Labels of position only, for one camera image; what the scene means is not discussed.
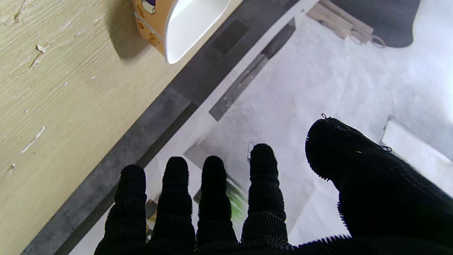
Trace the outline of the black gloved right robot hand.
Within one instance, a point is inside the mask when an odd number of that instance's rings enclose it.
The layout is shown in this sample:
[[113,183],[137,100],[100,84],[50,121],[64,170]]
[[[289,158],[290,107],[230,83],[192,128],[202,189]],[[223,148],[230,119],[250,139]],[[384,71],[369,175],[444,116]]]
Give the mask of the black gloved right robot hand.
[[336,118],[323,117],[305,141],[309,166],[339,192],[338,212],[349,236],[302,245],[288,241],[286,213],[272,148],[250,153],[248,216],[237,240],[226,195],[224,163],[206,158],[198,230],[188,193],[186,160],[172,157],[163,176],[157,218],[146,241],[143,168],[122,169],[96,255],[451,255],[453,200],[389,148]]

